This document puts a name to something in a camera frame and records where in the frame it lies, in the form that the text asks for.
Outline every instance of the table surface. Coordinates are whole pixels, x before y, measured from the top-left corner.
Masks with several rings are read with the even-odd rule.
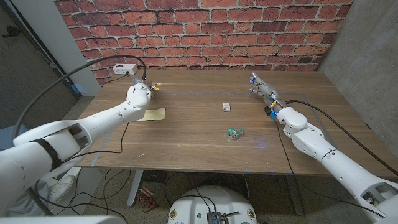
[[[281,98],[309,102],[345,127],[373,153],[398,169],[397,159],[366,126],[353,107],[322,72],[256,72],[273,84]],[[80,118],[122,103],[136,75],[108,83]],[[123,139],[123,153],[90,154],[78,166],[144,170],[184,170],[255,174],[291,173],[275,122],[264,113],[265,103],[249,92],[250,71],[148,70],[147,78],[161,83],[148,109],[166,108],[162,121],[130,122]],[[230,103],[231,112],[223,112]],[[374,175],[395,175],[373,159],[321,113],[292,103],[308,122],[319,127],[334,146]],[[120,151],[126,125],[104,136],[95,150]],[[295,174],[328,175],[315,159],[297,150],[282,132],[282,140]],[[229,140],[229,128],[243,128],[244,136]]]

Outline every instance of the paper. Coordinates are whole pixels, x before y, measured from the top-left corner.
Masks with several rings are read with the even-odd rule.
[[[155,110],[145,110],[145,115],[142,119],[137,121],[161,121],[164,120],[166,108],[159,108]]]

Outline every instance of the power strip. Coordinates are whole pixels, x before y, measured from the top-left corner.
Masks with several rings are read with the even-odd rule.
[[[129,75],[133,75],[137,72],[138,68],[136,64],[116,64],[113,67],[113,72],[116,75],[125,75],[127,72]]]

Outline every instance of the concrete wall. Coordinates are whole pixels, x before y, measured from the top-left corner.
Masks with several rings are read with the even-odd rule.
[[[398,157],[398,1],[355,1],[318,69]]]

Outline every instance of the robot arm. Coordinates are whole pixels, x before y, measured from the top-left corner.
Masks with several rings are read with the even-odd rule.
[[[151,90],[148,81],[134,79],[126,101],[75,121],[55,121],[21,134],[15,147],[0,152],[0,215],[39,179],[53,177],[77,165],[102,136],[123,123],[144,117]]]
[[[307,122],[301,113],[287,107],[275,88],[262,81],[255,73],[251,92],[259,94],[269,106],[267,115],[273,115],[280,124],[285,124],[284,133],[292,139],[294,146],[320,162],[360,204],[384,217],[396,217],[398,206],[398,184],[376,177],[354,160],[344,155],[325,140],[323,133]],[[382,219],[373,212],[364,210],[372,222]]]

